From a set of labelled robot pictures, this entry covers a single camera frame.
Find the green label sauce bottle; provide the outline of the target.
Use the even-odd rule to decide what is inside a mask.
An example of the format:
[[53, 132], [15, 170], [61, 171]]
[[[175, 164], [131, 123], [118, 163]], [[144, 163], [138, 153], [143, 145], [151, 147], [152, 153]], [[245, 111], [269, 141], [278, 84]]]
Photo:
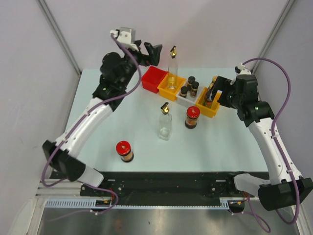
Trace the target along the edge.
[[211, 91], [208, 91], [205, 96], [204, 96], [204, 102], [203, 102], [203, 105], [206, 107], [206, 108], [211, 108], [212, 106], [212, 94], [211, 94]]
[[209, 89], [212, 89], [212, 88], [213, 88], [213, 86], [214, 86], [216, 80], [217, 80], [217, 77], [214, 76], [214, 77], [212, 78], [212, 81], [211, 81], [210, 85], [209, 85]]

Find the black lid spice jar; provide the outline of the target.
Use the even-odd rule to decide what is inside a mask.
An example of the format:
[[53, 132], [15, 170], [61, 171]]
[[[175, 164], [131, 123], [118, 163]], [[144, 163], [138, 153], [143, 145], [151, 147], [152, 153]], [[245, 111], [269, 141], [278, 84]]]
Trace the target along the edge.
[[190, 76], [188, 77], [188, 81], [187, 81], [187, 89], [190, 91], [192, 84], [195, 82], [195, 77], [194, 76]]
[[186, 99], [187, 99], [188, 92], [189, 92], [188, 87], [187, 87], [187, 86], [182, 86], [181, 89], [180, 89], [179, 95], [180, 95], [182, 98], [186, 98]]
[[190, 96], [196, 97], [199, 88], [199, 82], [194, 81], [191, 86]]

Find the glass oil bottle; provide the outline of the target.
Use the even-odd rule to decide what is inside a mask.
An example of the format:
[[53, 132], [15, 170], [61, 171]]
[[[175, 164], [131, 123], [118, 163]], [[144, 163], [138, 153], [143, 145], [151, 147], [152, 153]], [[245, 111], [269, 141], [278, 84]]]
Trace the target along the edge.
[[161, 106], [161, 115], [159, 118], [159, 137], [162, 140], [168, 141], [172, 129], [172, 114], [170, 113], [169, 103], [165, 102]]
[[178, 62], [177, 62], [177, 47], [173, 46], [170, 50], [170, 59], [168, 62], [168, 78], [167, 88], [177, 88], [177, 76], [178, 76]]

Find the red lid jar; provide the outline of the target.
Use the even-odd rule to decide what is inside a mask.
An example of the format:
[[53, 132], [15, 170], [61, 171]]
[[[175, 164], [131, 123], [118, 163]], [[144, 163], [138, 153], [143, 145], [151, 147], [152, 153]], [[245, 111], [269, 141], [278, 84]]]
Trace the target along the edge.
[[198, 118], [201, 112], [196, 106], [190, 106], [186, 110], [185, 126], [188, 129], [194, 129], [197, 126]]
[[116, 145], [116, 151], [123, 162], [131, 162], [134, 159], [134, 154], [131, 145], [127, 141], [120, 141]]

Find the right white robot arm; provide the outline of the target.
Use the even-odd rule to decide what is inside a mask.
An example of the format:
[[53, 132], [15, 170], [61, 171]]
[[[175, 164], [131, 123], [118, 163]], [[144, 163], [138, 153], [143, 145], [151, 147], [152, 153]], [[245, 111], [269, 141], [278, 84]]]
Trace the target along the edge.
[[222, 106], [237, 110], [237, 115], [256, 139], [266, 162], [269, 180], [254, 177], [245, 172], [233, 175], [233, 180], [225, 184], [230, 196], [238, 196], [246, 191], [259, 198], [267, 211], [302, 203], [313, 189], [311, 178], [304, 178], [292, 163], [281, 141], [274, 113], [270, 105], [258, 98], [258, 83], [254, 75], [237, 75], [234, 80], [217, 76], [209, 87], [209, 97], [217, 99]]

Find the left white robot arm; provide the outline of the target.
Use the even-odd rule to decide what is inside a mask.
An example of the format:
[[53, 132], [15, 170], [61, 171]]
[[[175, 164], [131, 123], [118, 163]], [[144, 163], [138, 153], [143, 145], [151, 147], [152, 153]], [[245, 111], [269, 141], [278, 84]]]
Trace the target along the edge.
[[87, 185], [99, 196], [108, 190], [104, 175], [77, 157], [98, 125], [117, 109], [124, 97], [133, 92], [126, 89], [133, 75], [141, 72], [139, 67], [157, 66], [162, 50], [162, 45], [153, 46], [148, 42], [144, 43], [147, 54], [142, 54], [140, 49], [133, 49], [130, 45], [124, 46], [121, 42], [117, 45], [124, 56], [110, 52], [103, 57], [99, 85], [86, 109], [60, 137], [55, 141], [46, 140], [42, 145], [46, 166], [63, 173], [71, 182]]

